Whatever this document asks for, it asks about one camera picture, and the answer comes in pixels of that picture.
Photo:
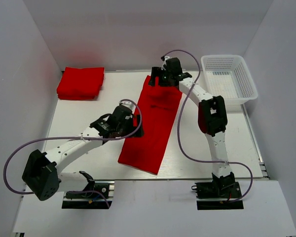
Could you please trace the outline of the red t shirt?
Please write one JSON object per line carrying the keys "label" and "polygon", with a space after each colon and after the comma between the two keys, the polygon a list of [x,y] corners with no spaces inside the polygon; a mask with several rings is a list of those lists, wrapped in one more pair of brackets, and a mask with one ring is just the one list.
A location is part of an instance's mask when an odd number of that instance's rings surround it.
{"label": "red t shirt", "polygon": [[158,174],[182,93],[175,87],[143,84],[138,106],[142,112],[144,135],[124,141],[118,163]]}

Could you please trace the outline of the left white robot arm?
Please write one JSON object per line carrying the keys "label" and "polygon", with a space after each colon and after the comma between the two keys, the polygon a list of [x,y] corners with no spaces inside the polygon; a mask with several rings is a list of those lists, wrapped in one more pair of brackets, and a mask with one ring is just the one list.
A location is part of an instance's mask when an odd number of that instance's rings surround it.
{"label": "left white robot arm", "polygon": [[95,189],[94,179],[84,171],[64,173],[63,170],[79,157],[104,145],[108,141],[142,137],[142,113],[134,114],[131,106],[120,104],[111,114],[92,122],[76,139],[54,149],[33,151],[25,166],[22,179],[36,197],[45,201],[57,192],[71,193],[88,198],[93,194],[106,199],[101,190]]}

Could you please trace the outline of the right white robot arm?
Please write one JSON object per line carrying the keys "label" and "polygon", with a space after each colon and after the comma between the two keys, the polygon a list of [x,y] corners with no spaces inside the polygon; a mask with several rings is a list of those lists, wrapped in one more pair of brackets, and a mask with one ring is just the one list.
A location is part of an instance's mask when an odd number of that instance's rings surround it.
{"label": "right white robot arm", "polygon": [[190,73],[184,73],[177,57],[163,56],[161,60],[161,67],[152,67],[148,84],[176,87],[198,106],[198,126],[207,138],[213,164],[213,192],[224,197],[235,183],[225,146],[227,114],[224,99],[222,96],[213,96],[199,86]]}

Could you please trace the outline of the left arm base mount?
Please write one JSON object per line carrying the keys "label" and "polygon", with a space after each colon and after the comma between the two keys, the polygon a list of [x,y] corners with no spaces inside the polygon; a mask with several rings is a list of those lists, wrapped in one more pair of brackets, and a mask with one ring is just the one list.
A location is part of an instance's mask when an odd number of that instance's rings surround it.
{"label": "left arm base mount", "polygon": [[61,173],[62,209],[108,210],[113,201],[114,181],[98,181],[85,171]]}

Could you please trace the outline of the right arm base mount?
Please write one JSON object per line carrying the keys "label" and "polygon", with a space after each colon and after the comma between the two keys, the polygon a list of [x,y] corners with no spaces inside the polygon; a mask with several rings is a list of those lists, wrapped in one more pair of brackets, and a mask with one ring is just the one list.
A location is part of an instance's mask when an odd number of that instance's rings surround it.
{"label": "right arm base mount", "polygon": [[211,182],[197,182],[191,189],[196,192],[198,210],[240,210],[244,208],[240,185],[233,173],[226,177],[212,176]]}

